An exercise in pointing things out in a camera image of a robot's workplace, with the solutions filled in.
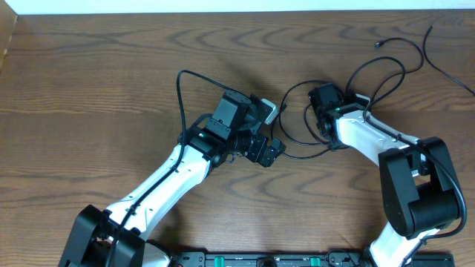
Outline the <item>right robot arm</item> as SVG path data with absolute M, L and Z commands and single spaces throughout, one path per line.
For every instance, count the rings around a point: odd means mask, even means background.
M 453 266 L 450 254 L 418 254 L 428 240 L 458 234 L 467 206 L 451 156 L 438 137 L 419 139 L 374 119 L 370 99 L 333 84 L 312 89 L 317 127 L 332 149 L 354 148 L 379 167 L 387 224 L 359 266 Z

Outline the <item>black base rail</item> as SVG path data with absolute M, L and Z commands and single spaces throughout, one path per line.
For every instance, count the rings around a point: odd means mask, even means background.
M 154 243 L 145 245 L 143 267 L 374 267 L 367 251 L 333 249 L 316 254 L 211 253 L 167 251 Z

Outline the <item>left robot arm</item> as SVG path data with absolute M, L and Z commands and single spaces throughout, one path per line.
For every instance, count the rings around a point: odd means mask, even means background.
M 182 132 L 168 159 L 141 185 L 103 211 L 88 205 L 78 214 L 59 265 L 169 266 L 171 255 L 149 242 L 151 232 L 228 156 L 269 167 L 286 147 L 260 129 L 277 115 L 267 99 L 226 90 L 215 112 Z

